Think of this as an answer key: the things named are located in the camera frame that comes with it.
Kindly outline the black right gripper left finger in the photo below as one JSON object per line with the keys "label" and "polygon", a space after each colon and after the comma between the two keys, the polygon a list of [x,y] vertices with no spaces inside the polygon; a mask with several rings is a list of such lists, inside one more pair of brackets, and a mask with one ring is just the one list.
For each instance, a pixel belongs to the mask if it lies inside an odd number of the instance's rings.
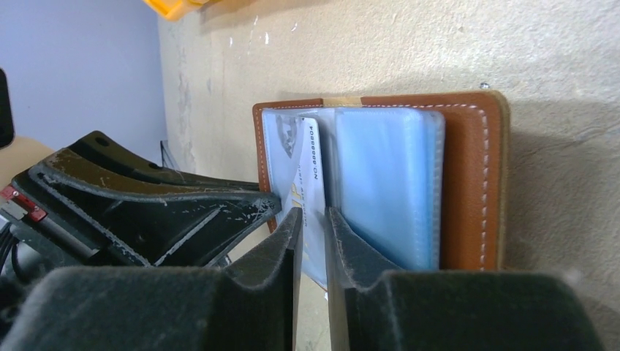
{"label": "black right gripper left finger", "polygon": [[30,292],[3,350],[293,350],[303,216],[226,268],[70,267]]}

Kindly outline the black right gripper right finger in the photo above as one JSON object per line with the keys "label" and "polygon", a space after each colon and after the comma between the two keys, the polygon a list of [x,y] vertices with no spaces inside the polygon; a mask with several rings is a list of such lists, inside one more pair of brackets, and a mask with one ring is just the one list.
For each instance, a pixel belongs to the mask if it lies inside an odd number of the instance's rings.
{"label": "black right gripper right finger", "polygon": [[552,276],[407,271],[327,212],[333,350],[601,350],[572,289]]}

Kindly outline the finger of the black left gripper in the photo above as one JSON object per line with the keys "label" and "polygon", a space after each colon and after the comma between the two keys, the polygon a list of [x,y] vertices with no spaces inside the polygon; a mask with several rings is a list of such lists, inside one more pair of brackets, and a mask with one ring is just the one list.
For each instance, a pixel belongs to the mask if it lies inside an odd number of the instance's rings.
{"label": "finger of the black left gripper", "polygon": [[100,131],[93,131],[68,147],[106,170],[138,181],[174,186],[222,186],[231,189],[257,191],[254,182],[212,178],[159,166],[132,153]]}

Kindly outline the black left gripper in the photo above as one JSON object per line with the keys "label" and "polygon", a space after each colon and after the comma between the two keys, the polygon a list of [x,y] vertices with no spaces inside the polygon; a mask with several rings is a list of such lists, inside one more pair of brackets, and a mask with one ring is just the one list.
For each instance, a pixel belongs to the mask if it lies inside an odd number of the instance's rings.
{"label": "black left gripper", "polygon": [[1,308],[54,268],[215,266],[281,210],[268,192],[138,181],[63,149],[1,191]]}

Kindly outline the white VIP card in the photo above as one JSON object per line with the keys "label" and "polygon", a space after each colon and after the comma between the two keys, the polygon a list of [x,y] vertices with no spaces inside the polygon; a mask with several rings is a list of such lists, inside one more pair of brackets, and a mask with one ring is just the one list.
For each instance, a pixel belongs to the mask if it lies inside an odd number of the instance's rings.
{"label": "white VIP card", "polygon": [[268,185],[281,200],[276,223],[292,208],[302,210],[301,270],[325,289],[326,203],[319,126],[310,115],[296,110],[265,110],[262,128]]}

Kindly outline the yellow three-compartment plastic bin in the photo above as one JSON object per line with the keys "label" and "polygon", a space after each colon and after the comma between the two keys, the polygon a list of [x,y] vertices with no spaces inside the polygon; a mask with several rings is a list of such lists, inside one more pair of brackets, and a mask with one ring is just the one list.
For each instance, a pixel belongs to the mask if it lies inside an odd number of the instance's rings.
{"label": "yellow three-compartment plastic bin", "polygon": [[143,0],[157,15],[168,21],[177,21],[195,12],[210,0]]}

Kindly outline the brown leather card holder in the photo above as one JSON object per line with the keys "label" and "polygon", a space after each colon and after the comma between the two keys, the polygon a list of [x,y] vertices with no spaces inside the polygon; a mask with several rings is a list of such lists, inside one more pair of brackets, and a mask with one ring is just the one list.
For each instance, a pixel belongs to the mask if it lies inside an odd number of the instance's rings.
{"label": "brown leather card holder", "polygon": [[443,114],[445,152],[439,266],[497,271],[504,263],[510,108],[498,91],[367,97],[319,97],[261,102],[252,108],[259,188],[269,192],[262,130],[265,109],[413,107]]}

